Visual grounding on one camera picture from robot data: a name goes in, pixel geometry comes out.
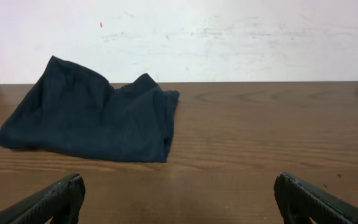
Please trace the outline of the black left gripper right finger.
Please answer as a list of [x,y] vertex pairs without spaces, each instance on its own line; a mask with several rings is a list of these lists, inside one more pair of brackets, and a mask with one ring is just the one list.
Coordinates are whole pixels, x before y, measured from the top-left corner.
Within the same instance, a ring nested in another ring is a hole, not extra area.
[[358,224],[358,208],[287,172],[275,180],[284,224]]

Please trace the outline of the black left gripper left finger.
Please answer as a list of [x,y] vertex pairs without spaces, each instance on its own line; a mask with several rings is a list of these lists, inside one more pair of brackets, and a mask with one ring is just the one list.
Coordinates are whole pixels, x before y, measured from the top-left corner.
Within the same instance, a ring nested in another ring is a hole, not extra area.
[[0,224],[77,224],[85,192],[82,176],[68,175],[0,211]]

